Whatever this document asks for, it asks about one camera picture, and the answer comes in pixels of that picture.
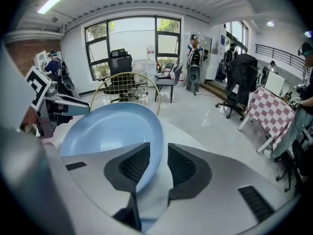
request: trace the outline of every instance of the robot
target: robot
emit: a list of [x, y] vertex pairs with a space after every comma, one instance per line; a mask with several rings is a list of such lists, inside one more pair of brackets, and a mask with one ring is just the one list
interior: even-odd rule
[[[24, 105], [31, 105], [43, 138], [51, 137], [56, 126], [71, 116], [89, 113], [88, 104], [57, 94], [55, 84], [36, 67], [26, 79], [15, 76], [16, 67], [2, 48], [3, 73], [19, 89], [10, 98], [10, 103], [20, 106], [11, 110], [14, 119], [21, 119]], [[141, 233], [135, 186], [149, 165], [149, 143], [61, 158], [53, 145], [43, 145], [39, 138], [21, 132], [7, 116], [1, 118], [0, 135], [0, 175], [11, 196], [8, 202], [18, 204], [20, 214], [40, 231]], [[267, 233], [299, 199], [284, 204], [282, 193], [248, 166], [196, 148], [168, 144], [168, 166], [173, 176], [168, 209], [147, 234]]]

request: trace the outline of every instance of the pink checkered cloth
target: pink checkered cloth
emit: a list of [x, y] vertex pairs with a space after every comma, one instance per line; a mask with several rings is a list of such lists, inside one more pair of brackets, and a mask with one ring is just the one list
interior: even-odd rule
[[249, 95], [246, 113], [274, 138], [273, 149], [283, 139], [295, 116], [289, 105], [264, 88]]

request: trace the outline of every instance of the railing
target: railing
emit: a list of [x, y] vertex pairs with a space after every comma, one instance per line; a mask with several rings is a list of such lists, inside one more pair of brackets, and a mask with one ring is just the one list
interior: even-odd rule
[[256, 45], [255, 53], [271, 57], [282, 61], [290, 66], [297, 68], [300, 71], [304, 71], [305, 61], [295, 55], [285, 52], [280, 49], [272, 48], [265, 45]]

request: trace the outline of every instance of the white floor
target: white floor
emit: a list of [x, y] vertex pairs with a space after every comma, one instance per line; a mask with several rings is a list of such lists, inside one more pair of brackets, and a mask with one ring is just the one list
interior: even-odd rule
[[[230, 119], [226, 119], [229, 108], [216, 108], [221, 99], [208, 91], [200, 88], [198, 95], [184, 89], [182, 84], [174, 87], [173, 102], [170, 103], [170, 87], [163, 87], [161, 94], [161, 108], [159, 117], [180, 128], [197, 140], [207, 151], [235, 158], [271, 181], [282, 192], [288, 187], [287, 177], [279, 182], [275, 178], [281, 175], [283, 167], [271, 162], [263, 153], [256, 152], [267, 139], [261, 126], [256, 122], [248, 122], [241, 131], [238, 131], [241, 121], [240, 116], [233, 112]], [[98, 92], [93, 108], [106, 104], [106, 96]], [[148, 107], [156, 112], [157, 102], [154, 102], [155, 89], [149, 88]], [[81, 97], [85, 102], [90, 102], [92, 94]], [[57, 147], [58, 139], [64, 137], [74, 122], [80, 117], [75, 117], [68, 125], [57, 127], [54, 137], [50, 140]], [[288, 193], [292, 197], [294, 184]]]

